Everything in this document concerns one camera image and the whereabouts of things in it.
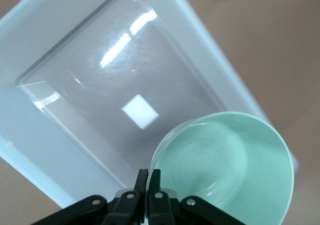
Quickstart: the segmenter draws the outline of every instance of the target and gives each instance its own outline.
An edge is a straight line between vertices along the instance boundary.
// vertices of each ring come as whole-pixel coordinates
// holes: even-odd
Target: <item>beige background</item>
[[[0,0],[0,17],[19,1]],[[320,224],[320,0],[189,2],[300,163],[283,224]],[[1,224],[57,210],[0,159]]]

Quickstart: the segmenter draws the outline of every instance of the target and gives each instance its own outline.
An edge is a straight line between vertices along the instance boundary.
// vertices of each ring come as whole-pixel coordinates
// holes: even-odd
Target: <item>metal bolt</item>
[[[161,192],[157,192],[155,195],[154,195],[154,197],[156,198],[156,199],[160,199],[160,198],[162,198],[164,195],[161,193]]]
[[[188,204],[189,206],[194,206],[194,205],[196,205],[196,201],[193,200],[193,199],[191,199],[191,198],[189,198],[189,199],[186,201],[186,204]]]
[[[92,205],[98,205],[99,203],[101,203],[101,201],[99,199],[92,201]]]
[[[127,199],[133,199],[135,197],[135,195],[133,194],[133,193],[128,193],[127,195],[126,195],[126,198]]]

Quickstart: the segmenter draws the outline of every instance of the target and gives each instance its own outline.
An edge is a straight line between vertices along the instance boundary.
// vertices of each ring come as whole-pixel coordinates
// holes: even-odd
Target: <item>green cup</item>
[[[201,197],[246,225],[281,224],[293,195],[285,141],[246,113],[219,112],[177,126],[156,149],[153,169],[179,201]]]

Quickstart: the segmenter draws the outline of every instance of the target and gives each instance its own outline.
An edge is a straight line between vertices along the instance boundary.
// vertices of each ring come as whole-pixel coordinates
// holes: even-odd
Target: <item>mint green bowl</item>
[[[179,201],[199,196],[246,225],[281,224],[293,195],[285,141],[246,113],[219,112],[177,126],[156,149],[153,169]]]

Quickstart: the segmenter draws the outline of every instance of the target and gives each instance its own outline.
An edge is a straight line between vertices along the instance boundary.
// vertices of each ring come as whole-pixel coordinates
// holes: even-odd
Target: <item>white square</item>
[[[145,129],[159,117],[159,114],[140,94],[134,96],[121,110],[141,129]]]

